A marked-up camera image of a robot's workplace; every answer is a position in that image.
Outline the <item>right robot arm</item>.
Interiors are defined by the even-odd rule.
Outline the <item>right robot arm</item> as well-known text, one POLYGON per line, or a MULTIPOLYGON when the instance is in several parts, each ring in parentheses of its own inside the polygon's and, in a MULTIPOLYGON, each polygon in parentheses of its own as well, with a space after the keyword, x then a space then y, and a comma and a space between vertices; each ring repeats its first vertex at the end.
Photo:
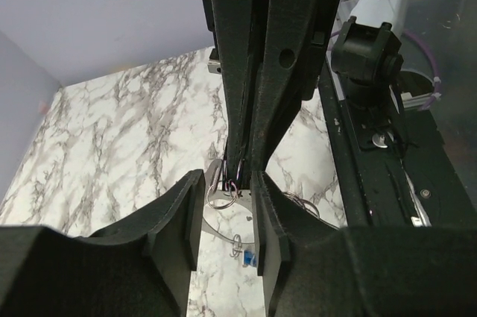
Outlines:
POLYGON ((476 210, 431 113, 404 107, 408 0, 203 0, 228 117, 224 177, 250 190, 267 316, 474 316, 476 210), (318 90, 347 224, 266 166, 318 90))

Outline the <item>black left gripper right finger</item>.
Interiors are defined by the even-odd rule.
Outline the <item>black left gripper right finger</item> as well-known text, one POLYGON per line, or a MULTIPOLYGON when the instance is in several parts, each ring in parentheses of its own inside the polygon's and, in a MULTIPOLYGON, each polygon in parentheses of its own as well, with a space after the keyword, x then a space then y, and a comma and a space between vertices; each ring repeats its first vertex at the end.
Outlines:
POLYGON ((267 316, 474 316, 476 231, 335 229, 264 172, 250 181, 267 316))

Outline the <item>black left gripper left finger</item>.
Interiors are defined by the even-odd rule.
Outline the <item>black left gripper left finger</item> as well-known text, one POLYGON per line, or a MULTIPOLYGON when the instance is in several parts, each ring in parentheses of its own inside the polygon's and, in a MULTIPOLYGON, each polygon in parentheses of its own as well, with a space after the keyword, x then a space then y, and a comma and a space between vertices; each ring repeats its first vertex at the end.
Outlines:
POLYGON ((88 237, 46 226, 1 228, 3 316, 184 316, 198 264, 205 179, 88 237))

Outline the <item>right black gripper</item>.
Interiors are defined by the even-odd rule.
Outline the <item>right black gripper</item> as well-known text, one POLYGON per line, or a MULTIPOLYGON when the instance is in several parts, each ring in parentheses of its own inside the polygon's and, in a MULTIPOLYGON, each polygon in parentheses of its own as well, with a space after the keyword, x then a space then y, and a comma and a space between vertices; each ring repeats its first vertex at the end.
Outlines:
POLYGON ((339 0, 203 0, 228 117, 227 177, 264 170, 312 98, 339 0))

